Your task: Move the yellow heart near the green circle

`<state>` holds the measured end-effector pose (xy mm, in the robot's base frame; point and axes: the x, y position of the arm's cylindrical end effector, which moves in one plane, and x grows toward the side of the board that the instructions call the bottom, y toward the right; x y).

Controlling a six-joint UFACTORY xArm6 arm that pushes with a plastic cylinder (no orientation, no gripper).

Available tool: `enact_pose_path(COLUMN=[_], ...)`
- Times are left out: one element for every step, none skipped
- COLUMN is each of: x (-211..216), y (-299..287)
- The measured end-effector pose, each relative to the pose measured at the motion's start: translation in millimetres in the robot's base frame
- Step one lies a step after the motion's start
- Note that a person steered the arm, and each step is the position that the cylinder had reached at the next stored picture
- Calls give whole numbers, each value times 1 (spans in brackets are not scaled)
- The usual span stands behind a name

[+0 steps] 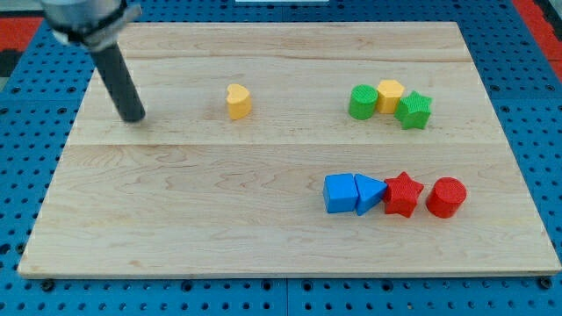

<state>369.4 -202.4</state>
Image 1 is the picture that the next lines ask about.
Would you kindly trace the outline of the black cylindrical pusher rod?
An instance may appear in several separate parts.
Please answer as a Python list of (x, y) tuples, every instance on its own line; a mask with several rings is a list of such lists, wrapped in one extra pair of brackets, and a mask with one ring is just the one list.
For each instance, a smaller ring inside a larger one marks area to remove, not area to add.
[(119, 45), (113, 43), (90, 55), (121, 120), (128, 123), (143, 120), (145, 109)]

